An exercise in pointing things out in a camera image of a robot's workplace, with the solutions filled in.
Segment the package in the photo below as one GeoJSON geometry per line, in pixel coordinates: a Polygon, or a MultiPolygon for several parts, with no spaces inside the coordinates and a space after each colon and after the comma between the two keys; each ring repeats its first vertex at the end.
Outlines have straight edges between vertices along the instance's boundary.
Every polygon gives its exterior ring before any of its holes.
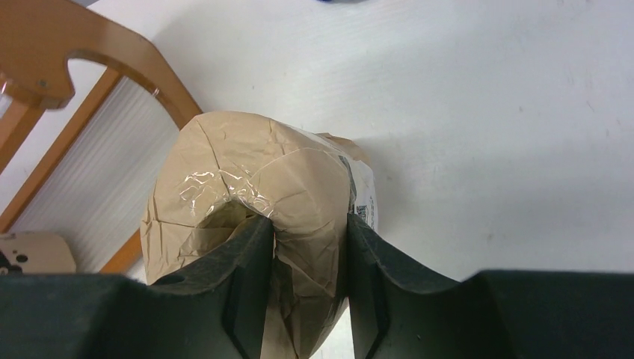
{"type": "Polygon", "coordinates": [[[212,112],[181,130],[141,224],[148,283],[230,239],[275,228],[262,358],[308,358],[343,309],[349,212],[377,226],[372,170],[354,142],[256,114],[212,112]]]}
{"type": "Polygon", "coordinates": [[[61,274],[75,273],[76,269],[68,245],[54,233],[0,235],[0,274],[61,274]]]}

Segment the wooden chair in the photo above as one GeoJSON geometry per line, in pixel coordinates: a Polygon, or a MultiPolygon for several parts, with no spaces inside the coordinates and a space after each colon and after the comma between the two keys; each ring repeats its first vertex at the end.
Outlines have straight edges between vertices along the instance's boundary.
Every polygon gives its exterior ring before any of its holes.
{"type": "MultiPolygon", "coordinates": [[[[43,112],[64,108],[75,95],[69,59],[107,67],[0,215],[0,233],[11,229],[122,77],[150,92],[179,129],[201,113],[150,41],[70,0],[0,0],[0,50],[0,94],[12,99],[0,118],[0,172],[43,112]]],[[[140,257],[137,230],[101,272],[126,271],[140,257]]]]}

